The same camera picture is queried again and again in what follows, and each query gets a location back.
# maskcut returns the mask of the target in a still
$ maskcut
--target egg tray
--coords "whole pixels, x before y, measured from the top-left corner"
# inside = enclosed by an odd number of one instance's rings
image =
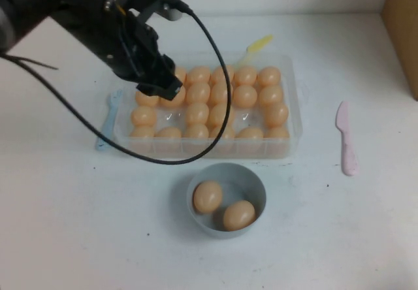
[[[212,70],[219,66],[217,58],[212,53],[190,53],[170,54],[178,66],[185,67],[187,71],[199,65],[209,66]],[[241,53],[226,52],[223,54],[226,63],[237,62],[242,56]],[[234,139],[221,140],[218,145],[207,155],[211,158],[223,159],[275,159],[290,156],[297,148],[302,136],[302,122],[298,106],[297,89],[293,73],[293,64],[287,56],[275,53],[259,53],[251,59],[250,65],[258,71],[266,66],[279,68],[281,71],[281,86],[283,89],[283,102],[289,109],[289,117],[285,124],[289,131],[290,138],[264,138],[262,140]],[[131,113],[138,105],[135,101],[135,86],[126,86],[123,89],[122,100],[116,116],[114,126],[114,137],[122,146],[135,152],[154,158],[185,159],[197,155],[213,142],[213,139],[167,139],[167,138],[132,138],[129,135],[133,130]],[[183,133],[186,130],[185,110],[187,104],[175,109],[165,109],[157,106],[157,124],[155,132],[164,127],[177,127]],[[236,134],[244,128],[255,126],[265,133],[268,128],[265,126],[263,112],[256,104],[250,109],[234,107],[235,120],[233,129]]]

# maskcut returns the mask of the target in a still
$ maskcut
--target pink plastic knife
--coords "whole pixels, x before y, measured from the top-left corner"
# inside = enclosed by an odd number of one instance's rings
[[[341,103],[337,111],[336,126],[342,134],[342,171],[347,176],[355,176],[360,172],[360,167],[351,142],[348,122],[348,102],[344,101]]]

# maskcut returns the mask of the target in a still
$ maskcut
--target cardboard box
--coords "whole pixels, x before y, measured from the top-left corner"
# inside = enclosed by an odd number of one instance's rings
[[[386,0],[381,15],[418,100],[418,0]]]

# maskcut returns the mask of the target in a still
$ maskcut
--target plastic egg carton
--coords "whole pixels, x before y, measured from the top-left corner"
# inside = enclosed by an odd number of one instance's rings
[[[241,57],[242,53],[223,53],[226,64],[233,65]],[[209,66],[212,70],[219,66],[219,62],[213,53],[190,53],[170,54],[178,66],[185,67],[187,71],[199,65]],[[272,53],[259,53],[251,59],[249,65],[258,71],[267,66],[274,66],[281,71],[281,86],[283,89],[283,102],[289,108],[289,117],[285,124],[290,138],[264,138],[262,140],[221,140],[218,145],[207,155],[211,158],[224,159],[275,159],[285,158],[295,152],[300,137],[302,136],[302,122],[298,105],[297,88],[293,72],[293,64],[287,56]],[[132,138],[129,135],[133,130],[131,113],[138,106],[135,101],[134,84],[130,84],[123,91],[123,97],[118,109],[114,126],[114,137],[122,146],[135,152],[154,158],[185,159],[197,155],[213,142],[213,139],[194,140],[189,138],[166,139],[166,138]],[[174,110],[164,109],[160,106],[155,108],[157,112],[157,124],[155,132],[165,127],[177,127],[183,133],[186,130],[185,110],[186,103]],[[233,129],[236,134],[247,127],[255,126],[265,133],[263,112],[258,103],[251,109],[235,109]]]

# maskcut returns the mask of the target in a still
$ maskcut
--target gray bowl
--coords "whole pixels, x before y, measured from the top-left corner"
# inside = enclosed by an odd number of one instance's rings
[[[199,184],[209,180],[219,182],[223,190],[223,201],[213,214],[202,215],[193,206],[193,194]],[[204,232],[218,239],[235,238],[248,232],[266,207],[266,189],[260,178],[250,169],[230,163],[215,164],[203,169],[190,182],[186,196],[193,219]],[[241,200],[254,205],[257,219],[241,230],[226,231],[223,227],[223,214],[228,206]]]

